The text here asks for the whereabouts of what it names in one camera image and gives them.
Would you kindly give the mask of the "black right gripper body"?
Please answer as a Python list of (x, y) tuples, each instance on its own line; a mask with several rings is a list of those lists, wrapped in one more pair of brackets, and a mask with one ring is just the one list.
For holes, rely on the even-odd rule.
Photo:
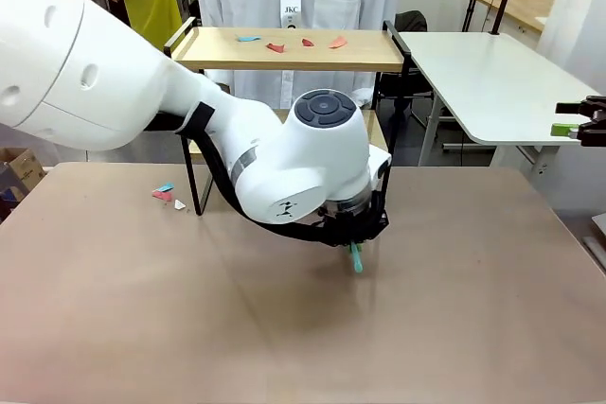
[(579, 114), (589, 121), (579, 125), (578, 140), (583, 147), (605, 146), (605, 97), (588, 96), (579, 107)]

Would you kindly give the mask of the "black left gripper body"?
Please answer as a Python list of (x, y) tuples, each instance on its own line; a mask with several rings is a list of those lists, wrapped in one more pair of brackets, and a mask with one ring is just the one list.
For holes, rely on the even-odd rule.
[(323, 242), (329, 246), (347, 246), (376, 238), (389, 224), (384, 209), (369, 208), (357, 215), (325, 216), (322, 223)]

